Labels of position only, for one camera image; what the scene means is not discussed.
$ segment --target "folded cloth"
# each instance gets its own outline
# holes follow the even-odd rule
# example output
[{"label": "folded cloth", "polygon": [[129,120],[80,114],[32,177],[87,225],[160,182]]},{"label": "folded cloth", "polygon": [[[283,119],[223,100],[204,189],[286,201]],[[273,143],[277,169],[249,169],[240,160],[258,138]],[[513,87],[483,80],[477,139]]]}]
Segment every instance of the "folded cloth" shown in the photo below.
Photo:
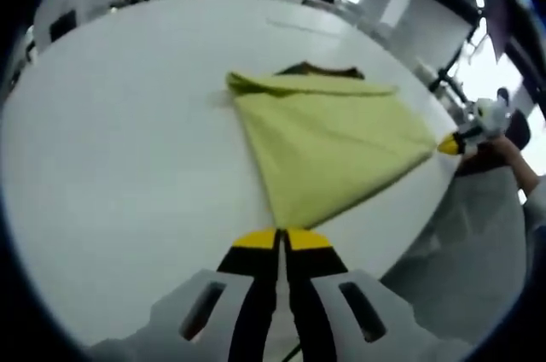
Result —
[{"label": "folded cloth", "polygon": [[318,225],[386,188],[436,148],[391,86],[316,74],[230,73],[227,81],[280,228]]}]

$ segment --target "gray sleeve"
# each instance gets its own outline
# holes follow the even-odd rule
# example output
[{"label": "gray sleeve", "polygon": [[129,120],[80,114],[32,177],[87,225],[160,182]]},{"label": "gray sleeve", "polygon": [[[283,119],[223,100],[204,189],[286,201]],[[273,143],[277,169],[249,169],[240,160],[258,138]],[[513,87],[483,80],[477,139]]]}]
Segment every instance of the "gray sleeve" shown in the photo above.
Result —
[{"label": "gray sleeve", "polygon": [[532,225],[546,222],[546,176],[541,177],[540,183],[527,197],[523,207],[531,217]]}]

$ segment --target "yellow towel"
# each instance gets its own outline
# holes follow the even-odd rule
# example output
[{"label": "yellow towel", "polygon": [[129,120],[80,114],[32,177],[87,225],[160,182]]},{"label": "yellow towel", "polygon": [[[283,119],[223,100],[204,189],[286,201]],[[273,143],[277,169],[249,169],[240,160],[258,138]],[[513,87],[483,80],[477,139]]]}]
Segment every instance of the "yellow towel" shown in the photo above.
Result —
[{"label": "yellow towel", "polygon": [[394,87],[318,75],[231,73],[227,80],[280,228],[318,225],[392,184],[436,148]]}]

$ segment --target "round table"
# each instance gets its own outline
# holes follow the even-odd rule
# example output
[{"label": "round table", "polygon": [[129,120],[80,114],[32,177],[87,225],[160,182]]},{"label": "round table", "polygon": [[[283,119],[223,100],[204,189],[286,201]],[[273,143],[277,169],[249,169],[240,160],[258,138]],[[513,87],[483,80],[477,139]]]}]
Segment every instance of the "round table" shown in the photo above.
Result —
[{"label": "round table", "polygon": [[[272,225],[226,90],[236,70],[356,66],[440,139],[455,125],[392,55],[338,17],[271,0],[163,0],[70,32],[3,110],[9,227],[34,288],[75,340],[128,336],[160,297]],[[430,219],[457,159],[435,155],[317,229],[381,277]]]}]

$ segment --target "desk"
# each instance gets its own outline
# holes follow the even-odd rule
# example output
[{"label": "desk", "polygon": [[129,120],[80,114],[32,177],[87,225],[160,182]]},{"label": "desk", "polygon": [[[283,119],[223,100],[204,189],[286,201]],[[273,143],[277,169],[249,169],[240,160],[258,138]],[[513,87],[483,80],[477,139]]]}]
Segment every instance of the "desk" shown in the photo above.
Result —
[{"label": "desk", "polygon": [[[5,207],[22,265],[76,340],[144,326],[150,306],[272,217],[224,83],[307,60],[400,86],[438,140],[427,89],[338,17],[271,0],[162,0],[69,33],[3,111]],[[456,167],[435,155],[323,225],[349,267],[380,277],[433,214]]]}]

